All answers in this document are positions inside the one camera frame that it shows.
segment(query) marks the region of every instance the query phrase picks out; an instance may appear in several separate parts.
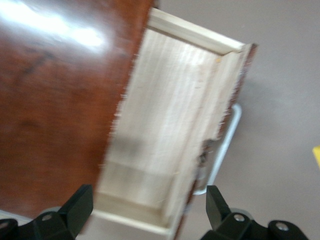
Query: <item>yellow object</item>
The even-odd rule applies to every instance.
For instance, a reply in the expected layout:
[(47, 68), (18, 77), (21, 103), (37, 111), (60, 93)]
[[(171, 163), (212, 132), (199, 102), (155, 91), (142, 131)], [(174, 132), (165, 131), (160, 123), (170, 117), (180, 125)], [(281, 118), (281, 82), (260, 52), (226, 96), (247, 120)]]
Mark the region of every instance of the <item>yellow object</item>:
[(315, 159), (319, 165), (319, 168), (320, 168), (320, 145), (315, 146), (312, 151), (313, 151), (314, 157), (315, 157)]

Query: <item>black plastic clamp jaw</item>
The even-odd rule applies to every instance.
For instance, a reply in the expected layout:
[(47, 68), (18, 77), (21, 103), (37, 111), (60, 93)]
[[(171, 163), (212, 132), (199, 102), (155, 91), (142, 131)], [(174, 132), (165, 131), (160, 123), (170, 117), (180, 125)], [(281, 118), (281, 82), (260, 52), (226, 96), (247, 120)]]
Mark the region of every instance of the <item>black plastic clamp jaw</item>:
[(57, 211), (40, 214), (18, 226), (15, 219), (0, 220), (0, 240), (74, 240), (93, 210), (93, 188), (82, 185)]
[(201, 240), (308, 240), (293, 223), (273, 220), (263, 227), (240, 212), (231, 212), (216, 186), (206, 191), (206, 213), (212, 230)]

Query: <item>gray background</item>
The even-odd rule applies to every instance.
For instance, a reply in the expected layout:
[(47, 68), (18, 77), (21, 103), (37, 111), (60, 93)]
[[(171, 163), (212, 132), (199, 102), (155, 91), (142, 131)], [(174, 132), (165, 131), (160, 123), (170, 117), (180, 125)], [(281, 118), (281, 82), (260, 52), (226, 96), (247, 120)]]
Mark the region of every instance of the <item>gray background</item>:
[[(243, 113), (216, 178), (227, 203), (266, 226), (283, 219), (320, 239), (319, 0), (161, 0), (160, 9), (259, 48), (239, 96)], [(206, 196), (181, 240), (209, 228)]]

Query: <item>wood grain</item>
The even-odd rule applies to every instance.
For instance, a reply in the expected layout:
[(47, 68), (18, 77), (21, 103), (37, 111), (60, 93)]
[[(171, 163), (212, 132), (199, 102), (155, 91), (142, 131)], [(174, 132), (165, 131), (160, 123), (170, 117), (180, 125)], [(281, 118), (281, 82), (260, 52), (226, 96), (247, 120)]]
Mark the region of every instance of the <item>wood grain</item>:
[(0, 209), (35, 217), (95, 185), (151, 5), (0, 3)]

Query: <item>open drawer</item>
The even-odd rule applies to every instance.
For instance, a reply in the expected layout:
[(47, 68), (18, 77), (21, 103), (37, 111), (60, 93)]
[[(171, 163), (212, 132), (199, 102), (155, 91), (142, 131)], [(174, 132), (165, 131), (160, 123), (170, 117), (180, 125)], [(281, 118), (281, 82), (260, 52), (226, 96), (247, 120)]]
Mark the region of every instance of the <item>open drawer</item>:
[(95, 194), (106, 227), (174, 236), (203, 144), (218, 138), (252, 47), (151, 11)]

